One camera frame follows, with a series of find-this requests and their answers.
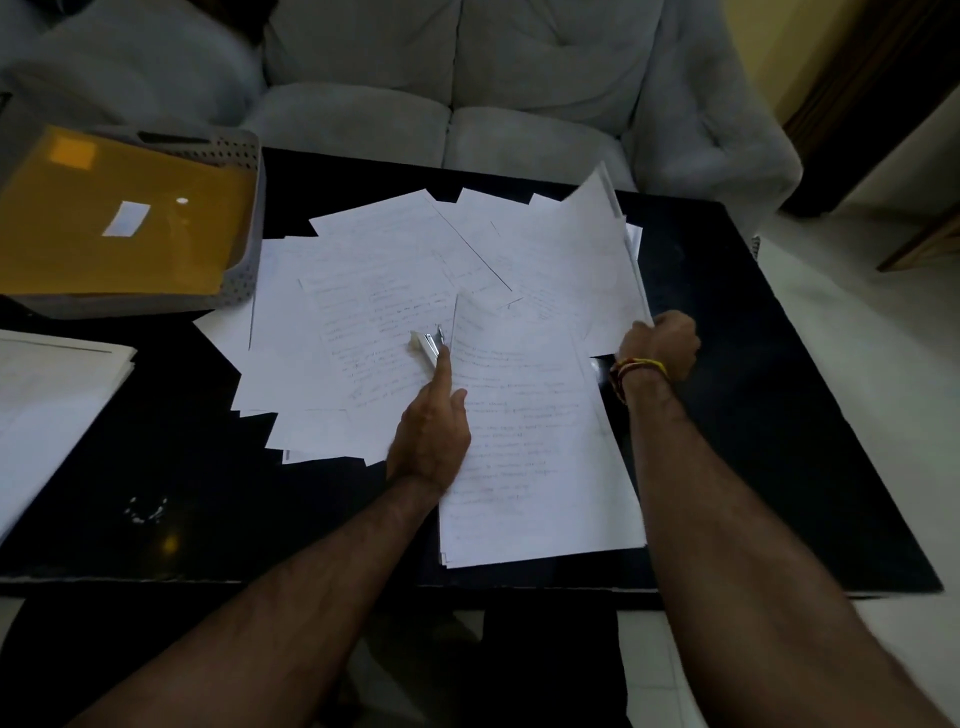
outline forearm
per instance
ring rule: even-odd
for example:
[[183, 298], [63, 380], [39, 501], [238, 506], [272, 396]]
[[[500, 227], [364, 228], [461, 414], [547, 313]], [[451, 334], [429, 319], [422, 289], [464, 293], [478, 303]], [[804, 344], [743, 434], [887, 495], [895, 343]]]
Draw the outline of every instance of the forearm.
[[421, 478], [400, 480], [342, 528], [257, 579], [76, 724], [306, 723], [440, 494]]
[[716, 725], [947, 725], [656, 372], [625, 378], [651, 558]]

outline glossy black tabletop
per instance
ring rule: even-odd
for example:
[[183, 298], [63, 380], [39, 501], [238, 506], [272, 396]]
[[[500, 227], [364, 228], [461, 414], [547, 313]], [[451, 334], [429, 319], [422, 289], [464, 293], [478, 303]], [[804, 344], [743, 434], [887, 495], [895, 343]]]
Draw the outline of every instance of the glossy black tabletop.
[[[526, 202], [570, 187], [267, 150], [265, 238], [311, 235], [308, 219], [426, 188]], [[941, 584], [804, 345], [714, 203], [618, 193], [643, 227], [639, 265], [653, 312], [696, 320], [699, 363], [679, 394], [717, 452], [854, 593]], [[55, 322], [0, 300], [0, 328], [137, 348], [135, 369], [0, 546], [0, 593], [45, 584], [250, 581], [323, 536], [383, 488], [383, 466], [280, 465], [274, 415], [230, 412], [237, 372], [192, 325], [198, 314]], [[604, 393], [629, 458], [625, 411]], [[146, 520], [162, 504], [163, 515]], [[647, 549], [447, 570], [436, 515], [392, 581], [398, 598], [483, 606], [499, 587], [654, 590]]]

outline white label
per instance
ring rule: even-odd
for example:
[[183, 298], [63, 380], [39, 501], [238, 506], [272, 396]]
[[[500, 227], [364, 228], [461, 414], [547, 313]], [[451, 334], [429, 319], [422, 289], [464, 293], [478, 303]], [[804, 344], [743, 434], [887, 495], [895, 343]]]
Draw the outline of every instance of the white label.
[[130, 237], [140, 229], [148, 212], [150, 212], [149, 205], [129, 203], [124, 200], [120, 203], [120, 209], [117, 210], [116, 215], [113, 216], [113, 222], [104, 230], [104, 237]]

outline right hand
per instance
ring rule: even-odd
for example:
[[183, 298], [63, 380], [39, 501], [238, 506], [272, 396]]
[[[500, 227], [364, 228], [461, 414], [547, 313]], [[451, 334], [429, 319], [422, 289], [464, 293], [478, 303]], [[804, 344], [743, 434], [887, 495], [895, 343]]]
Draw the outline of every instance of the right hand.
[[699, 349], [696, 322], [680, 311], [667, 311], [654, 319], [653, 328], [634, 321], [616, 358], [654, 359], [666, 367], [673, 381], [683, 381], [693, 369]]
[[439, 495], [453, 484], [470, 447], [466, 389], [450, 394], [450, 349], [440, 347], [437, 370], [403, 413], [387, 454], [387, 479], [414, 475], [434, 483]]

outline wrist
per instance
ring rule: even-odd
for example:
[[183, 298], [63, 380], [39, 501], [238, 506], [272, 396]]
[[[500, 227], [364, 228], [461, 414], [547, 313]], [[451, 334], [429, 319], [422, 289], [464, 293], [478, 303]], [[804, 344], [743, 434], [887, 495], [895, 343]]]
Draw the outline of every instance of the wrist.
[[653, 367], [632, 369], [624, 374], [620, 381], [623, 384], [623, 392], [628, 398], [631, 394], [641, 394], [645, 390], [670, 386], [663, 373]]
[[447, 490], [437, 481], [414, 473], [394, 475], [389, 485], [394, 488], [410, 490], [416, 494], [418, 498], [422, 498], [424, 502], [427, 502], [430, 508], [433, 508], [433, 506], [440, 502], [441, 497], [443, 497]]

